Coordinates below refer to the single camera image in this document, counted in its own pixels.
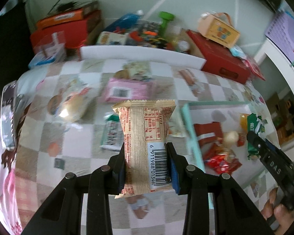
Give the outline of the person's right hand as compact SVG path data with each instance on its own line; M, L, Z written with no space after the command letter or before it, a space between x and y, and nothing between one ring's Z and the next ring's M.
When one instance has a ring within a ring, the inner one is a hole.
M279 226L275 230L275 234L283 235L294 222L294 210L289 211L283 204L279 204L276 207L273 206L277 198L277 190L278 188L271 190L269 199L265 203L261 214L265 219L274 215L279 223Z

